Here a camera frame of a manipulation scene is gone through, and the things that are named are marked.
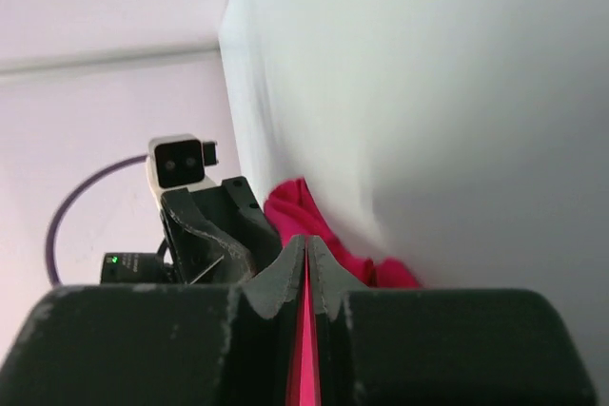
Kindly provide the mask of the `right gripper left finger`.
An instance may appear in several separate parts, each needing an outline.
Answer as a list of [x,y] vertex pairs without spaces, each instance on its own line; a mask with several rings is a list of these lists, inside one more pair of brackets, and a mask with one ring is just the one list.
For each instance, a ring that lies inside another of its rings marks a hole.
[[54,289],[1,369],[5,405],[291,405],[305,266],[296,237],[242,285]]

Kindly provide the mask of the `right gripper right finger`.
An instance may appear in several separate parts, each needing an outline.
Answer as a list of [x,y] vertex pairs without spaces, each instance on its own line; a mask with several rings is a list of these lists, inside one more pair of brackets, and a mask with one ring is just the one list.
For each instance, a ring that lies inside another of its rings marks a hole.
[[558,311],[524,289],[371,288],[307,242],[323,405],[594,405]]

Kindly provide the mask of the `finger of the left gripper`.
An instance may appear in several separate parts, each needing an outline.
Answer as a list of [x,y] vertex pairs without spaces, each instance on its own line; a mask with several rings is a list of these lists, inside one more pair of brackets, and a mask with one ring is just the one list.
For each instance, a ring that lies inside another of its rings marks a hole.
[[256,272],[261,273],[281,252],[280,236],[265,216],[245,177],[223,180],[221,188],[235,207],[228,216],[228,233],[250,252]]
[[224,284],[252,278],[250,251],[221,227],[234,207],[221,189],[162,194],[161,217],[177,281]]

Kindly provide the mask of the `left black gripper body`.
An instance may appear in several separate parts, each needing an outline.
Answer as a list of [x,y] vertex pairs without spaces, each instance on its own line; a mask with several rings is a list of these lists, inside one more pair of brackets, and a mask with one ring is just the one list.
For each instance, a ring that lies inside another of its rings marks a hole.
[[175,283],[174,267],[165,262],[167,251],[167,240],[162,239],[153,253],[106,253],[102,261],[100,283]]

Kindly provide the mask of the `red t shirt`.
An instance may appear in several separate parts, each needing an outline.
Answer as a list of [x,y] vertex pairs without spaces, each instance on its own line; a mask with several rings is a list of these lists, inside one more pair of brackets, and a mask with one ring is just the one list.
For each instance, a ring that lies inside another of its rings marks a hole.
[[[415,289],[422,285],[403,262],[388,258],[375,262],[355,256],[342,244],[325,221],[303,178],[278,184],[268,195],[264,212],[277,229],[282,244],[297,235],[319,236],[338,263],[370,287]],[[304,294],[300,298],[294,355],[287,389],[288,405],[318,405],[314,318],[309,274],[304,274]]]

